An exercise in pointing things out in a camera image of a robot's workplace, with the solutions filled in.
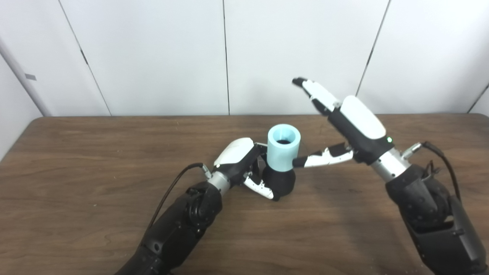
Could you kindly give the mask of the white and black left hand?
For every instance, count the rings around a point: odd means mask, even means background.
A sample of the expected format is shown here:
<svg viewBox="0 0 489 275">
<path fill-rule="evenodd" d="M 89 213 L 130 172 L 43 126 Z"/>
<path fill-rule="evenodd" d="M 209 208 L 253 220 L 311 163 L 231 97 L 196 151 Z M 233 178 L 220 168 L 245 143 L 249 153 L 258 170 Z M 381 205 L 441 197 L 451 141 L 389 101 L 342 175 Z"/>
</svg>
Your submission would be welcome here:
<svg viewBox="0 0 489 275">
<path fill-rule="evenodd" d="M 278 193 L 267 187 L 259 174 L 258 160 L 266 156 L 266 144 L 256 143 L 249 137 L 236 139 L 215 160 L 208 181 L 222 196 L 234 186 L 245 185 L 270 200 L 278 201 Z"/>
</svg>

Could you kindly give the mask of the white and black right hand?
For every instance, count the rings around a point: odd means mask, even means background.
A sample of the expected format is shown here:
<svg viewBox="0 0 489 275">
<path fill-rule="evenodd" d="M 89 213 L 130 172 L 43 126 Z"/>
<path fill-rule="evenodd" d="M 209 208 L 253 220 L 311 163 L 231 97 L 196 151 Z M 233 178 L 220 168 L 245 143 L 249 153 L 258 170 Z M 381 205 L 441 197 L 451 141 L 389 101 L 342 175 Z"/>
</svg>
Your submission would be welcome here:
<svg viewBox="0 0 489 275">
<path fill-rule="evenodd" d="M 292 83 L 303 89 L 316 110 L 346 139 L 346 142 L 328 146 L 323 151 L 293 159 L 293 167 L 320 167 L 351 159 L 372 164 L 393 148 L 384 125 L 356 96 L 350 95 L 340 101 L 315 81 L 297 77 Z"/>
</svg>

